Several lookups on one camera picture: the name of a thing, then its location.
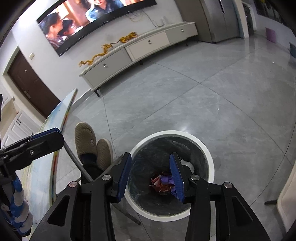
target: purple object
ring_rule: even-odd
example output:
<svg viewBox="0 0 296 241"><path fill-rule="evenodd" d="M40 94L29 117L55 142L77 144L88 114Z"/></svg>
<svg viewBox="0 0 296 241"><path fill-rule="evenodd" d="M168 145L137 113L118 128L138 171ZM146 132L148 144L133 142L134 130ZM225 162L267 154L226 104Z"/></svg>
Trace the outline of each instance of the purple object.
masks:
<svg viewBox="0 0 296 241"><path fill-rule="evenodd" d="M170 176L162 176L162 175L160 175L160 181L164 185L174 184L174 180L173 180L173 177L171 175Z"/></svg>
<svg viewBox="0 0 296 241"><path fill-rule="evenodd" d="M265 28L266 29L266 38L270 42L276 43L276 32L270 28Z"/></svg>
<svg viewBox="0 0 296 241"><path fill-rule="evenodd" d="M173 187L173 188L170 190L170 192L171 192L171 194L172 194L176 199L178 199L178 197L177 197L177 192L176 192L176 188L175 188L175 187Z"/></svg>

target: beige slipper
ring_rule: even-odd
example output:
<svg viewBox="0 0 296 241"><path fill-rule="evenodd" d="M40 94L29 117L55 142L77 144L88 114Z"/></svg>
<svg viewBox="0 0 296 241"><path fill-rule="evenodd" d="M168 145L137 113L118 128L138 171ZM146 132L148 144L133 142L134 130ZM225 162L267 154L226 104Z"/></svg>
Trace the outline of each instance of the beige slipper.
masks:
<svg viewBox="0 0 296 241"><path fill-rule="evenodd" d="M77 155L91 153L98 155L96 150L96 135L91 126L85 122L80 122L75 127L75 144Z"/></svg>
<svg viewBox="0 0 296 241"><path fill-rule="evenodd" d="M103 171L106 170L113 162L113 149L108 139L100 139L97 143L98 166Z"/></svg>

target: tv cabinet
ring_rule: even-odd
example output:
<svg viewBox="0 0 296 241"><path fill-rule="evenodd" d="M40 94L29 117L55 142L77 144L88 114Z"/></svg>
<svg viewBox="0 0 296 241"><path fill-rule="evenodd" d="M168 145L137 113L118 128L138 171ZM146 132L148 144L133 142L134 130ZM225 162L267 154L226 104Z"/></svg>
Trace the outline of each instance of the tv cabinet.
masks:
<svg viewBox="0 0 296 241"><path fill-rule="evenodd" d="M142 59L189 37L197 35L195 23L175 23L153 29L112 49L80 74L92 91Z"/></svg>

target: floor tile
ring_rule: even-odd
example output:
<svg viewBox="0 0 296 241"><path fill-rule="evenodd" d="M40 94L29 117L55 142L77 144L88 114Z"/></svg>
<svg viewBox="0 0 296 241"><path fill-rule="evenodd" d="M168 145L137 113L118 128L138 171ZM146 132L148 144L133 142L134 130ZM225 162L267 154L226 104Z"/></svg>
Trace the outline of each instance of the floor tile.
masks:
<svg viewBox="0 0 296 241"><path fill-rule="evenodd" d="M65 148L63 147L59 151L59 159L57 163L57 181L62 179L75 168L76 165L74 164L74 162L66 152Z"/></svg>
<svg viewBox="0 0 296 241"><path fill-rule="evenodd" d="M116 152L115 152L115 148L114 148L113 142L111 142L111 145L112 145L112 149L113 149L113 160L115 161L117 159L117 155L116 155Z"/></svg>
<svg viewBox="0 0 296 241"><path fill-rule="evenodd" d="M66 134L68 134L71 139L74 137L76 124L83 121L92 127L97 140L107 138L112 141L102 97L99 98L96 94L91 95L82 105L70 114L69 120L71 121L72 118L74 119L72 120L72 124L66 127Z"/></svg>
<svg viewBox="0 0 296 241"><path fill-rule="evenodd" d="M70 182L76 181L78 178L80 178L80 175L81 175L81 173L78 170L78 168L76 167L70 173L68 173L63 178L61 178L59 181L57 181L56 194L63 191Z"/></svg>
<svg viewBox="0 0 296 241"><path fill-rule="evenodd" d="M276 206L265 206L264 202L279 197L291 170L292 166L285 158L266 189L251 205L272 241L280 241L285 234L285 228Z"/></svg>
<svg viewBox="0 0 296 241"><path fill-rule="evenodd" d="M123 208L123 210L127 211L129 214L140 221L137 212L131 208L125 198L121 200L120 206ZM116 241L150 241L143 224L138 225L134 223L112 205L111 214Z"/></svg>
<svg viewBox="0 0 296 241"><path fill-rule="evenodd" d="M294 129L290 145L286 152L286 157L288 158L289 162L294 165L296 160L296 128Z"/></svg>
<svg viewBox="0 0 296 241"><path fill-rule="evenodd" d="M185 240L188 217L174 222L156 222L140 216L152 241Z"/></svg>
<svg viewBox="0 0 296 241"><path fill-rule="evenodd" d="M210 241L216 241L216 234L210 237Z"/></svg>
<svg viewBox="0 0 296 241"><path fill-rule="evenodd" d="M149 62L114 81L102 87L113 140L197 85L194 80Z"/></svg>
<svg viewBox="0 0 296 241"><path fill-rule="evenodd" d="M179 130L199 138L215 165L215 183L232 182L251 204L273 177L283 153L247 115L198 85L115 140L116 152L130 151L158 131Z"/></svg>
<svg viewBox="0 0 296 241"><path fill-rule="evenodd" d="M296 79L269 57L259 49L202 84L244 111L285 153L295 124Z"/></svg>
<svg viewBox="0 0 296 241"><path fill-rule="evenodd" d="M262 46L262 49L268 52L269 54L273 55L274 59L286 59L289 60L290 58L290 51L285 47L275 44L271 41L266 41L266 43Z"/></svg>
<svg viewBox="0 0 296 241"><path fill-rule="evenodd" d="M254 47L248 44L242 39L218 45L199 42L170 55L156 56L150 61L202 82L254 51Z"/></svg>

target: white cabinet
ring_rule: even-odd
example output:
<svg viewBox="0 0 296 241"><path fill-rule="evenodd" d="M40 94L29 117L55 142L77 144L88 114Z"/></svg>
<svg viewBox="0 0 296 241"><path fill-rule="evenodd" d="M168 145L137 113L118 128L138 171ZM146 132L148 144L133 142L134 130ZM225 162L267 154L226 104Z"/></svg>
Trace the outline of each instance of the white cabinet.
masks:
<svg viewBox="0 0 296 241"><path fill-rule="evenodd" d="M85 74L85 78L88 79L91 87L94 88L130 63L131 59L127 52L125 49L121 49L104 61L94 65L94 67Z"/></svg>
<svg viewBox="0 0 296 241"><path fill-rule="evenodd" d="M138 41L137 43L131 44L126 49L132 54L134 60L143 58L143 56L150 55L152 52L169 45L165 32L161 32L152 35L148 38Z"/></svg>
<svg viewBox="0 0 296 241"><path fill-rule="evenodd" d="M3 97L2 105L1 105L1 108L3 108L11 100L11 96L9 95L5 87L2 85L2 83L0 83L0 93L2 94L2 97Z"/></svg>
<svg viewBox="0 0 296 241"><path fill-rule="evenodd" d="M174 23L153 29L117 46L98 58L80 74L96 91L102 84L129 66L175 43L197 35L195 23Z"/></svg>
<svg viewBox="0 0 296 241"><path fill-rule="evenodd" d="M26 113L23 111L19 112L3 137L1 143L2 148L35 134L38 132L39 128L40 127L31 120Z"/></svg>
<svg viewBox="0 0 296 241"><path fill-rule="evenodd" d="M197 35L195 23L188 23L184 26L166 30L166 35L171 44L186 40L191 36Z"/></svg>

